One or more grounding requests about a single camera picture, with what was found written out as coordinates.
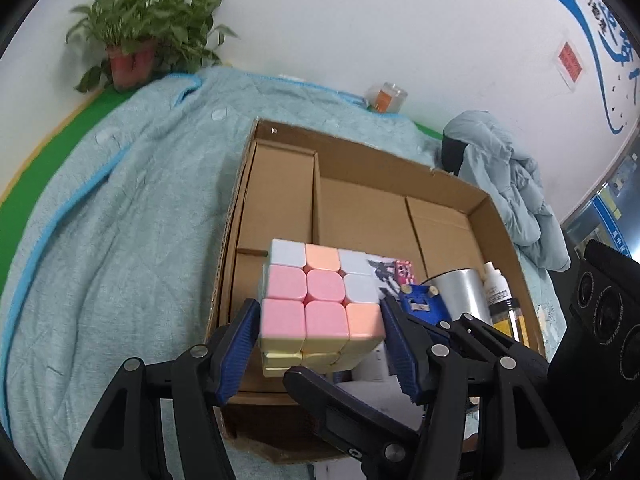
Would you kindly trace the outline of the light blue puffer jacket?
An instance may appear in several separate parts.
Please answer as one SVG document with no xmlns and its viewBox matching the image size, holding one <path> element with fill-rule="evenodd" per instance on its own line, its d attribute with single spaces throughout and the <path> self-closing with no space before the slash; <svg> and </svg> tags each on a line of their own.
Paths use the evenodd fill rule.
<svg viewBox="0 0 640 480">
<path fill-rule="evenodd" d="M 486 110 L 467 110 L 442 132 L 442 169 L 485 191 L 512 243 L 538 268 L 570 268 L 558 219 L 544 197 L 538 162 Z"/>
</svg>

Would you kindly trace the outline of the potted plant red pot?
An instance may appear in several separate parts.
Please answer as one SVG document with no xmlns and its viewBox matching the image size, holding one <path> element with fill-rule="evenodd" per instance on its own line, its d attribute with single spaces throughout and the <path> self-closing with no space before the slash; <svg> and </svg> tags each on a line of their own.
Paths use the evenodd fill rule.
<svg viewBox="0 0 640 480">
<path fill-rule="evenodd" d="M 93 0 L 70 9 L 79 20 L 65 41 L 100 46 L 103 58 L 82 74 L 79 93 L 99 87 L 139 88 L 172 73 L 193 74 L 221 63 L 217 50 L 239 35 L 218 22 L 224 0 Z"/>
</svg>

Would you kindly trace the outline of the glass door with posters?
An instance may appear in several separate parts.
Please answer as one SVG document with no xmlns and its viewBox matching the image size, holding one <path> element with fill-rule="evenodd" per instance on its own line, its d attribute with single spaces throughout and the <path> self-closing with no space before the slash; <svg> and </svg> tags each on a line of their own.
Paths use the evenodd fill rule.
<svg viewBox="0 0 640 480">
<path fill-rule="evenodd" d="M 639 135 L 588 200 L 563 224 L 570 248 L 578 257 L 597 240 L 639 261 Z"/>
</svg>

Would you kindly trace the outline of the colourful board game box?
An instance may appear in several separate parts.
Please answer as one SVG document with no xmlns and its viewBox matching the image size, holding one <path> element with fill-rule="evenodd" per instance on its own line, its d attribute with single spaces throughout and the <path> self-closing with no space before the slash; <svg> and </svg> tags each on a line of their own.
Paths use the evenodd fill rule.
<svg viewBox="0 0 640 480">
<path fill-rule="evenodd" d="M 392 294 L 398 295 L 404 286 L 416 284 L 413 266 L 409 260 L 368 255 L 367 263 L 378 287 Z"/>
</svg>

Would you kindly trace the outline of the large cardboard tray box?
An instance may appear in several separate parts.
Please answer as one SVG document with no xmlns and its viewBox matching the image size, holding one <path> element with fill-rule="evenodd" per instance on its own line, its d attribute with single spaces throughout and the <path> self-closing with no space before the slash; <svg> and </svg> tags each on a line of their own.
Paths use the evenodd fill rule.
<svg viewBox="0 0 640 480">
<path fill-rule="evenodd" d="M 489 195 L 367 145 L 258 120 L 242 144 L 208 325 L 265 301 L 267 331 L 240 390 L 217 412 L 224 436 L 275 464 L 325 460 L 329 445 L 286 393 L 292 364 L 351 370 L 381 342 L 385 295 L 434 280 L 436 318 L 488 319 L 467 300 L 488 266 L 521 306 L 524 341 L 544 348 L 521 263 Z"/>
</svg>

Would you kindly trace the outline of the small orange label jar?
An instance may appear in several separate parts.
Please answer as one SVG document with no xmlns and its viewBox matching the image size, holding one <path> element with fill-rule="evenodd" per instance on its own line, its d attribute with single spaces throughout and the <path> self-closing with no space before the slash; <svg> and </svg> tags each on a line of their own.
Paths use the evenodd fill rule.
<svg viewBox="0 0 640 480">
<path fill-rule="evenodd" d="M 385 81 L 371 104 L 372 110 L 382 114 L 398 114 L 407 96 L 408 92 L 398 84 Z"/>
</svg>

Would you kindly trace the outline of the silver metal tin can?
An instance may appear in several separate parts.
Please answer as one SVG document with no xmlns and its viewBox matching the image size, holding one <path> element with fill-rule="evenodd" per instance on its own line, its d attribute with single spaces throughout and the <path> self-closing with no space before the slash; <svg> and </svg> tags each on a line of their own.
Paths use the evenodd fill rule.
<svg viewBox="0 0 640 480">
<path fill-rule="evenodd" d="M 491 323 L 483 282 L 477 270 L 452 270 L 429 278 L 425 284 L 438 289 L 453 321 L 469 313 L 473 318 Z"/>
</svg>

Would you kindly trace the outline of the yellow label tea jar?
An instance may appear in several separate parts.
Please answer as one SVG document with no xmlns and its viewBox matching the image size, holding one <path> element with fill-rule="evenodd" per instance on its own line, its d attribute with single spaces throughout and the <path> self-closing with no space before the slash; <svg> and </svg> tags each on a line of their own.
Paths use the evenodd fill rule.
<svg viewBox="0 0 640 480">
<path fill-rule="evenodd" d="M 491 324 L 496 330 L 513 338 L 525 347 L 529 346 L 525 318 L 516 298 L 508 298 L 489 306 Z"/>
</svg>

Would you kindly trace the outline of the pastel rubik's cube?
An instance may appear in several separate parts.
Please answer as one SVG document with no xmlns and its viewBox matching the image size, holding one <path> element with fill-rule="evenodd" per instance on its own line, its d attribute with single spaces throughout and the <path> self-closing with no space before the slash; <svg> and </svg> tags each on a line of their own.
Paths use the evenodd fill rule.
<svg viewBox="0 0 640 480">
<path fill-rule="evenodd" d="M 262 270 L 262 374 L 347 372 L 385 339 L 381 289 L 365 252 L 271 241 Z"/>
</svg>

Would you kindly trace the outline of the red wall notice sign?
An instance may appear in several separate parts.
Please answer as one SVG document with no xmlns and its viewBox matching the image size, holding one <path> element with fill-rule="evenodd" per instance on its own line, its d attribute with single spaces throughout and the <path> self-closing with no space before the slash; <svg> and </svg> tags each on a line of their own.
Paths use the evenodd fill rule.
<svg viewBox="0 0 640 480">
<path fill-rule="evenodd" d="M 574 42 L 567 34 L 559 40 L 551 58 L 552 66 L 570 92 L 575 92 L 585 79 L 587 70 Z"/>
</svg>

